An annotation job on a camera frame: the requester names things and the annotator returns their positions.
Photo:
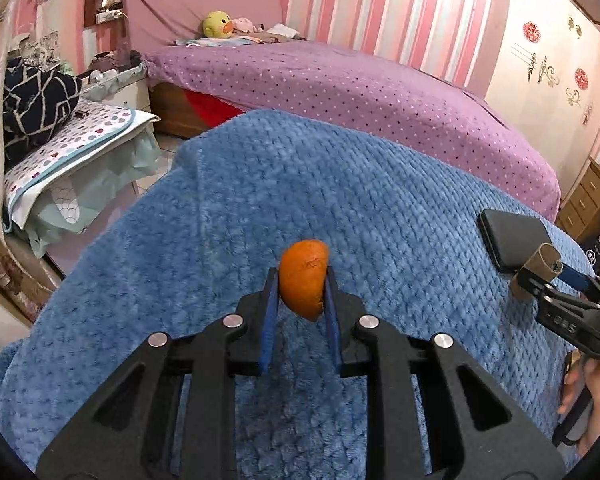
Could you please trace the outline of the dotted folded quilt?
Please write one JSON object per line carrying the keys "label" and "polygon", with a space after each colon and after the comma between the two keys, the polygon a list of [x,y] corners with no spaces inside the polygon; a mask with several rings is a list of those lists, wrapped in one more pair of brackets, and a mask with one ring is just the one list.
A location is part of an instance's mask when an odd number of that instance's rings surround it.
{"label": "dotted folded quilt", "polygon": [[6,172],[4,231],[24,227],[46,185],[110,150],[114,144],[132,139],[138,130],[158,120],[155,114],[128,106],[79,100],[71,119],[52,140]]}

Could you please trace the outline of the black wallet case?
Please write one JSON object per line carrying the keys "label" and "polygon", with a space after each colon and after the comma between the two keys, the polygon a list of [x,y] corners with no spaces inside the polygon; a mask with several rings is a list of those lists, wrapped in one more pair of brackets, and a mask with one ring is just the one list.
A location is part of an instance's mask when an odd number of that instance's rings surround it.
{"label": "black wallet case", "polygon": [[483,209],[477,218],[486,252],[501,273],[518,271],[550,237],[543,222],[535,217]]}

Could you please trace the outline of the purple dotted bed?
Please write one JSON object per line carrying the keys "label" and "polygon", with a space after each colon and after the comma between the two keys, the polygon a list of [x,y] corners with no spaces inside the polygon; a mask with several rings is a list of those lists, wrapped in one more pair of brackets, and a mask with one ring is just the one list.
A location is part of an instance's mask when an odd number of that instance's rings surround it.
{"label": "purple dotted bed", "polygon": [[469,90],[362,52],[311,41],[166,47],[144,56],[157,82],[243,110],[282,110],[404,144],[485,180],[553,221],[554,169]]}

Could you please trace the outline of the blue fleece blanket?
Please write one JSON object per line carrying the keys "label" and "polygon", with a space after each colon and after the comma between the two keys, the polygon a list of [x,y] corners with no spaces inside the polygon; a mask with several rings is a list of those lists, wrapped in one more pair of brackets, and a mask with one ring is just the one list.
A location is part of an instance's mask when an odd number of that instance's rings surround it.
{"label": "blue fleece blanket", "polygon": [[556,226],[377,136],[260,110],[184,143],[0,354],[0,479],[558,479],[565,341],[486,211]]}

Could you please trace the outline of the black white patterned bag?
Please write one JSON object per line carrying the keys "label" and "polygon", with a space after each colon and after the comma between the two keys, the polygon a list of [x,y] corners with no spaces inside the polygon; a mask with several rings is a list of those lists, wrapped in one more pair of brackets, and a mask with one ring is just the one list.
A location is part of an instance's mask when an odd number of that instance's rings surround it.
{"label": "black white patterned bag", "polygon": [[58,68],[40,70],[23,58],[7,63],[3,89],[7,169],[47,143],[68,122],[81,91],[82,81]]}

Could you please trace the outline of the cardboard tube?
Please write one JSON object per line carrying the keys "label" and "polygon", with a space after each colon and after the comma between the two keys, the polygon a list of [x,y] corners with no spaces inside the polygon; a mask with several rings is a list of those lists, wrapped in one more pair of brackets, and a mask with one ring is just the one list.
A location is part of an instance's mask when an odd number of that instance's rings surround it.
{"label": "cardboard tube", "polygon": [[551,282],[562,273],[562,255],[550,243],[541,244],[538,249],[522,265],[509,283],[509,290],[519,300],[530,300],[532,295],[522,286],[522,280],[533,274],[544,282]]}

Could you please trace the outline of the wooden desk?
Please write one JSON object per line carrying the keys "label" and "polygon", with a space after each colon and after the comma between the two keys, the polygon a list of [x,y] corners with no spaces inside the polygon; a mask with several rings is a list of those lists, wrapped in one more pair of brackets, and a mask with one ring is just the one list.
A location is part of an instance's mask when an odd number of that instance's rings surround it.
{"label": "wooden desk", "polygon": [[555,223],[579,244],[600,235],[600,165],[594,159],[588,159],[584,173],[562,201]]}

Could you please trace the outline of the white wardrobe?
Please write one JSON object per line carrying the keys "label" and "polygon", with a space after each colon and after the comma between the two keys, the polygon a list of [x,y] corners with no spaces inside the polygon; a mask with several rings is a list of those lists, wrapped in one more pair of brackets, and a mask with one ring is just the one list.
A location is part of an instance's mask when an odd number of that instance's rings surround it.
{"label": "white wardrobe", "polygon": [[486,102],[569,193],[600,132],[600,31],[571,0],[495,0],[502,41]]}

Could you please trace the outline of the yellow duck plush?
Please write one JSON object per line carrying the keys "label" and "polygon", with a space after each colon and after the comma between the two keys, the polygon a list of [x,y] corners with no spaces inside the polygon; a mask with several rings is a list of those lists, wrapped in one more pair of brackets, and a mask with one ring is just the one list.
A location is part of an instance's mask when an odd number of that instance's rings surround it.
{"label": "yellow duck plush", "polygon": [[233,35],[234,24],[226,12],[212,11],[202,21],[201,31],[206,38],[226,39]]}

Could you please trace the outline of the pink headboard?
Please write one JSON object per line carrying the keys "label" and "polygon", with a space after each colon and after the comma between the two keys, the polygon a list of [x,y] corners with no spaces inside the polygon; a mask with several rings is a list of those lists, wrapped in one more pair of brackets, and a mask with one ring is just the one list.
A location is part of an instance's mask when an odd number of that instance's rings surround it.
{"label": "pink headboard", "polygon": [[271,27],[285,21],[280,0],[122,0],[130,48],[146,54],[192,39],[212,11]]}

